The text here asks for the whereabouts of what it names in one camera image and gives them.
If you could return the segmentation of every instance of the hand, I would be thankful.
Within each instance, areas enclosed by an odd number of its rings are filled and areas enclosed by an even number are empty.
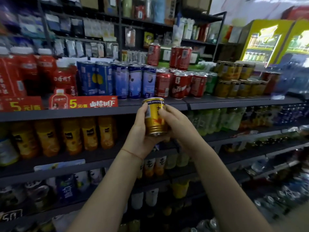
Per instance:
[[[159,110],[159,114],[172,128],[171,137],[178,140],[187,155],[193,157],[203,150],[206,142],[183,113],[172,106],[165,105],[165,110]]]
[[[133,153],[140,157],[142,160],[151,152],[156,144],[165,140],[166,136],[149,137],[145,136],[145,112],[147,111],[148,104],[144,103],[136,113],[134,125],[132,126],[123,150]]]

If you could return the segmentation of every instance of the yellow refrigerator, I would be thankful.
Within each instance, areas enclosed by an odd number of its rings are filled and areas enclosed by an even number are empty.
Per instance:
[[[282,45],[276,63],[296,62],[309,67],[309,21],[297,20]]]
[[[236,50],[236,59],[268,66],[275,62],[293,20],[256,19],[243,27]]]

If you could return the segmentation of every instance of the green can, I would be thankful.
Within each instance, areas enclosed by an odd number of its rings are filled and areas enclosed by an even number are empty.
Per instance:
[[[214,88],[216,87],[217,81],[218,81],[218,74],[214,72],[207,73],[207,83],[206,83],[206,89],[205,94],[212,94],[214,92]]]

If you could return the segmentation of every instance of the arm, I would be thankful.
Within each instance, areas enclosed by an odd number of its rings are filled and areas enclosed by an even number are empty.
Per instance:
[[[211,202],[221,231],[272,232],[271,226],[223,164],[214,150],[203,140],[188,118],[177,109],[160,115],[172,128],[182,148],[194,160],[195,167]]]
[[[138,110],[125,144],[67,232],[118,231],[144,158],[155,144],[164,140],[164,137],[145,137],[146,110],[147,103]]]

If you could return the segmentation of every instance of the forearm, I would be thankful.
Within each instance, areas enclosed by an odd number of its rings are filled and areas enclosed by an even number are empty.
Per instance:
[[[67,232],[116,232],[141,163],[121,150]]]
[[[272,231],[268,222],[208,144],[203,144],[194,158],[194,163],[221,231]]]

